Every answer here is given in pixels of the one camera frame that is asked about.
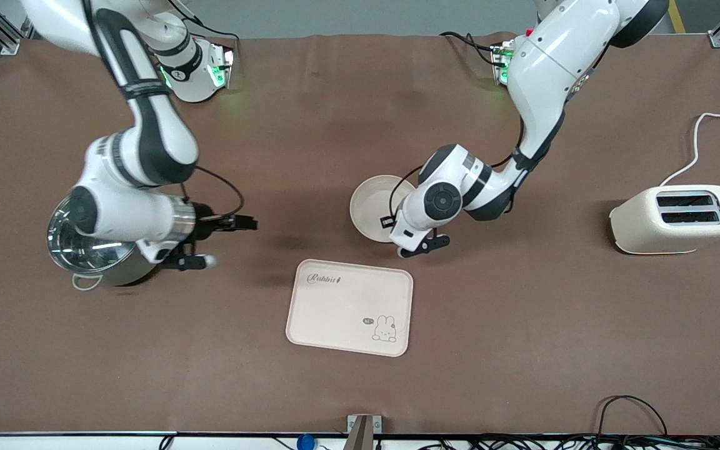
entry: white power cord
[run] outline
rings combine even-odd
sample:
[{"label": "white power cord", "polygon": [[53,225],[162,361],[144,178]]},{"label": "white power cord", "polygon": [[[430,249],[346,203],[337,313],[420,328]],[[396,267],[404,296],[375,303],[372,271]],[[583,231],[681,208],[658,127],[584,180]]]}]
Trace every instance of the white power cord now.
[{"label": "white power cord", "polygon": [[674,179],[678,174],[682,174],[683,172],[687,171],[689,168],[692,168],[696,162],[699,160],[699,125],[702,123],[702,120],[705,119],[705,117],[715,117],[720,119],[720,114],[715,113],[705,113],[700,115],[699,119],[696,121],[696,125],[694,125],[694,159],[692,159],[691,162],[688,163],[688,165],[684,166],[682,169],[670,174],[666,179],[662,180],[660,183],[660,186],[665,186],[668,184],[669,181]]}]

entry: rabbit cartoon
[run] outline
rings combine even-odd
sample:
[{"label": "rabbit cartoon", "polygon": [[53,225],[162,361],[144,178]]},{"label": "rabbit cartoon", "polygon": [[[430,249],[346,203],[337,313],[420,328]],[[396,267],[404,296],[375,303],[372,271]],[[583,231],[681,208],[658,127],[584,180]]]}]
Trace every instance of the rabbit cartoon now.
[{"label": "rabbit cartoon", "polygon": [[377,318],[377,327],[374,328],[373,340],[382,340],[386,342],[396,342],[396,324],[394,317],[379,316]]}]

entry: beige bowl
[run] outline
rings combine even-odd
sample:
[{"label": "beige bowl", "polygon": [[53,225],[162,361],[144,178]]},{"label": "beige bowl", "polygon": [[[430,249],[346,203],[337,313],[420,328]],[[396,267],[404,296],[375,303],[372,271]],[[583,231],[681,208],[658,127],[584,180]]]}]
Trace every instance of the beige bowl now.
[{"label": "beige bowl", "polygon": [[[402,177],[397,176],[370,177],[354,190],[349,202],[349,215],[360,234],[377,242],[391,242],[391,229],[383,228],[379,220],[391,214],[388,201],[391,191],[401,179]],[[399,203],[412,191],[415,191],[415,187],[408,180],[404,180],[394,192],[394,213]]]}]

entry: yellow floor line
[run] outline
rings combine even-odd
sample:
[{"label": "yellow floor line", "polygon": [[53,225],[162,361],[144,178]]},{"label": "yellow floor line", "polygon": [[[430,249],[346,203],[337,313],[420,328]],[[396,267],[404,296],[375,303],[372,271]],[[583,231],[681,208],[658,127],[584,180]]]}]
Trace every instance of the yellow floor line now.
[{"label": "yellow floor line", "polygon": [[679,15],[679,9],[677,8],[677,2],[675,2],[675,0],[669,0],[668,2],[668,15],[671,17],[671,25],[674,26],[674,33],[685,33],[683,18]]}]

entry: green indicator light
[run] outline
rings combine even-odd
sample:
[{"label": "green indicator light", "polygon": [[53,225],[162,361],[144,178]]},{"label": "green indicator light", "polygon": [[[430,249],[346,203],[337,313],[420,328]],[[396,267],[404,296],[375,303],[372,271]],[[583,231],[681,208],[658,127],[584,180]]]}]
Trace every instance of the green indicator light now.
[{"label": "green indicator light", "polygon": [[160,74],[162,74],[163,79],[166,80],[166,86],[169,86],[169,88],[171,88],[171,81],[169,81],[168,75],[166,75],[166,71],[165,69],[163,69],[162,66],[160,67]]},{"label": "green indicator light", "polygon": [[218,67],[207,66],[209,74],[211,75],[212,84],[217,88],[224,85],[224,71]]}]

